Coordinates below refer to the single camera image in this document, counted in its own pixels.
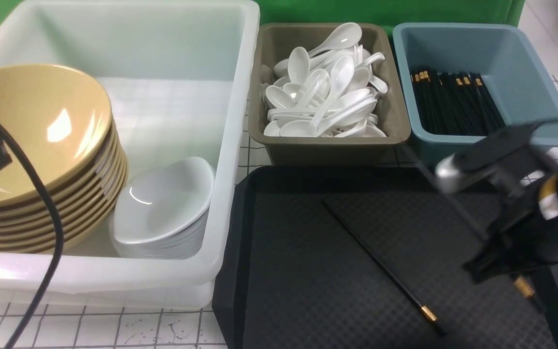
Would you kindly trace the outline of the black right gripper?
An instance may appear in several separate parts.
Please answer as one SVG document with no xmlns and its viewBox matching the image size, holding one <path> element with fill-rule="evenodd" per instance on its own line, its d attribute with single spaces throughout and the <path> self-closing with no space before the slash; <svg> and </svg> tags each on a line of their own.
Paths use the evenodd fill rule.
<svg viewBox="0 0 558 349">
<path fill-rule="evenodd" d="M 523 189 L 490 224 L 482 254 L 462 264 L 474 284 L 558 263 L 558 174 Z"/>
</svg>

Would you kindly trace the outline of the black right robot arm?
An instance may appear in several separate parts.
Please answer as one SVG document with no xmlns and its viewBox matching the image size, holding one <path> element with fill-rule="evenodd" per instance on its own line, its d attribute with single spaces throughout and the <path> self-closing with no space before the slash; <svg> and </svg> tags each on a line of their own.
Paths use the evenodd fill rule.
<svg viewBox="0 0 558 349">
<path fill-rule="evenodd" d="M 463 264 L 475 284 L 558 264 L 558 171 L 507 197 L 483 248 Z"/>
</svg>

